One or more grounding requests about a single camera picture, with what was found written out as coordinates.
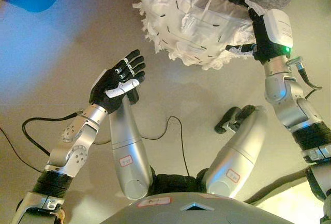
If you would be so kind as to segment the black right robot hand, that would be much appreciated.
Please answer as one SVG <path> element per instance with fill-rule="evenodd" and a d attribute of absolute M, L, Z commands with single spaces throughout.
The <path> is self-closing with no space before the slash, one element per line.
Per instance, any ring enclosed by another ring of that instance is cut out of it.
<path fill-rule="evenodd" d="M 235 55 L 253 56 L 262 65 L 278 56 L 290 58 L 293 48 L 289 16 L 279 9 L 264 9 L 250 0 L 244 0 L 252 20 L 255 43 L 231 46 L 225 50 Z"/>

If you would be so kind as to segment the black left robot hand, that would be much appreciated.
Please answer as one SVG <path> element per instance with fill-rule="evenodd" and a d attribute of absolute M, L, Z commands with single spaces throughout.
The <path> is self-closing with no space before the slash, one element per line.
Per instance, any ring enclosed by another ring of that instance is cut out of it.
<path fill-rule="evenodd" d="M 122 58 L 113 68 L 104 71 L 92 87 L 89 103 L 104 108 L 111 114 L 122 104 L 125 95 L 136 93 L 136 87 L 145 80 L 146 64 L 136 49 Z"/>

